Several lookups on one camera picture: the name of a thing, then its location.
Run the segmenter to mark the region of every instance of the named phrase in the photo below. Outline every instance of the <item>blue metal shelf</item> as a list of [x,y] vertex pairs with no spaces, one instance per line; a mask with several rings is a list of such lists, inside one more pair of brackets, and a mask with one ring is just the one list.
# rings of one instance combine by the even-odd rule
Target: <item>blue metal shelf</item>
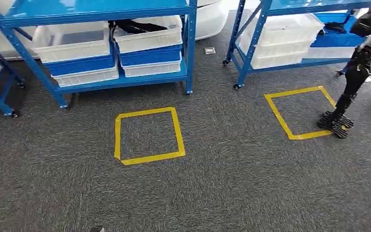
[[[241,18],[244,11],[246,0],[240,0],[238,5],[237,14],[235,16],[234,26],[231,34],[231,39],[228,46],[228,52],[226,59],[223,61],[224,65],[233,61],[237,67],[239,77],[238,83],[234,85],[234,88],[240,88],[244,85],[246,75],[248,73],[259,73],[274,70],[286,70],[302,67],[311,67],[325,64],[345,63],[349,61],[349,58],[333,58],[333,59],[303,59],[301,63],[284,65],[278,67],[270,67],[264,69],[253,69],[251,67],[251,60],[254,56],[256,45],[262,33],[262,29],[269,16],[276,15],[293,15],[293,14],[304,14],[304,13],[316,13],[325,11],[336,11],[336,10],[352,10],[371,7],[371,0],[261,0],[259,6],[253,11],[248,20],[240,28]],[[251,38],[249,49],[244,54],[236,44],[238,37],[246,29],[247,25],[251,23],[255,15],[261,11],[261,16],[257,20],[255,32]],[[318,38],[318,42],[326,44],[332,44],[331,41],[324,40],[324,38]],[[239,59],[234,54],[234,50],[237,50],[238,54],[243,61],[243,64],[239,64]]]
[[273,0],[267,15],[295,15],[369,7],[371,0]]
[[92,90],[100,90],[107,88],[129,87],[129,86],[142,86],[150,84],[161,84],[169,82],[187,81],[187,67],[184,61],[181,61],[181,71],[149,76],[125,77],[124,72],[119,70],[119,78],[109,81],[94,82],[89,84],[69,86],[69,87],[56,87],[56,92],[67,94],[77,93]]
[[[69,105],[63,98],[64,93],[91,91],[112,87],[147,85],[165,82],[185,81],[187,94],[192,93],[192,71],[196,34],[197,0],[15,0],[6,15],[0,14],[0,30],[8,38],[17,52],[33,70],[61,108]],[[14,34],[14,29],[32,39],[18,27],[66,24],[78,22],[108,21],[128,18],[180,15],[183,23],[183,52],[187,63],[182,63],[180,74],[162,74],[147,77],[126,78],[104,81],[74,87],[59,88],[30,55]]]
[[1,22],[11,27],[187,15],[186,0],[16,0]]

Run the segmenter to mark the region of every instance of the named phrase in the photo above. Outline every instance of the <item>blue shelf top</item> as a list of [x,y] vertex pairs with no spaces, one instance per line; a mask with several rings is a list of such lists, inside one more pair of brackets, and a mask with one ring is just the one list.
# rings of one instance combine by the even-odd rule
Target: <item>blue shelf top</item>
[[59,87],[56,86],[56,91],[67,94],[67,93],[78,93],[99,89],[107,88],[117,88],[117,87],[129,87],[129,86],[142,86],[142,85],[152,85],[160,83],[178,82],[185,81],[189,77],[187,76],[187,66],[183,61],[181,61],[181,71],[149,76],[137,76],[137,77],[125,77],[124,72],[119,70],[119,78],[109,81],[100,81],[89,84],[69,86],[69,87]]
[[2,22],[37,26],[164,15],[185,15],[186,0],[16,0]]
[[294,15],[370,7],[371,0],[273,0],[268,15]]

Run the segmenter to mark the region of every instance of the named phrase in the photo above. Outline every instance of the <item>humanoid robot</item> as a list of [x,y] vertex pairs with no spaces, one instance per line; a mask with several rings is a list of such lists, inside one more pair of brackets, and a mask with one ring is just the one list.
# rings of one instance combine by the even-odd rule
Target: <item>humanoid robot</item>
[[350,32],[369,37],[355,48],[355,52],[345,67],[346,87],[336,103],[336,109],[333,112],[326,111],[317,122],[318,127],[333,132],[339,138],[346,138],[348,135],[342,127],[354,126],[354,123],[344,113],[355,99],[357,91],[371,74],[371,9],[356,21]]

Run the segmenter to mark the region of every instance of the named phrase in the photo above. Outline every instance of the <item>yellow tape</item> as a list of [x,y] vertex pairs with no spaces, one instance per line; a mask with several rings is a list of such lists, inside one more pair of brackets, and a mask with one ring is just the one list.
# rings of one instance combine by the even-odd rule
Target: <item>yellow tape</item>
[[334,108],[336,108],[336,102],[332,99],[332,97],[328,94],[326,89],[323,86],[318,86],[318,88],[322,91],[324,96],[327,98],[327,100],[332,104]]
[[146,162],[152,162],[152,161],[158,161],[158,160],[167,160],[172,159],[175,157],[184,156],[184,153],[181,153],[179,151],[161,154],[161,155],[155,155],[155,156],[146,156],[146,157],[140,157],[140,158],[133,158],[133,159],[124,159],[121,162],[124,165],[132,165],[132,164],[138,164],[138,163],[146,163]]
[[316,137],[332,134],[332,132],[328,130],[321,130],[321,131],[310,132],[310,133],[305,133],[305,134],[293,135],[291,129],[289,129],[287,123],[282,118],[274,102],[272,101],[272,98],[284,97],[284,96],[289,96],[289,95],[294,95],[294,94],[299,94],[299,93],[307,93],[307,92],[312,92],[312,91],[322,91],[322,93],[327,98],[327,100],[332,104],[333,107],[335,107],[336,105],[335,101],[332,99],[332,97],[329,95],[329,93],[326,91],[326,89],[323,86],[296,89],[296,90],[290,90],[290,91],[285,91],[281,93],[264,94],[265,99],[267,100],[276,118],[278,119],[279,124],[281,124],[281,127],[285,130],[290,140],[304,140],[304,139],[311,139],[311,138],[316,138]]
[[[171,117],[172,117],[172,121],[174,124],[175,137],[177,139],[178,151],[166,153],[166,154],[160,154],[160,155],[121,160],[120,133],[121,133],[122,118],[149,115],[149,114],[157,114],[157,113],[164,113],[164,112],[171,112]],[[186,154],[184,150],[183,137],[181,135],[181,129],[180,129],[180,123],[178,121],[177,111],[175,110],[174,107],[165,107],[165,108],[159,108],[159,109],[143,110],[143,111],[119,114],[115,121],[115,133],[116,133],[116,142],[114,146],[114,157],[120,160],[122,164],[124,165],[132,165],[132,164],[152,162],[152,161],[157,161],[157,160],[172,159],[175,157],[184,156]]]

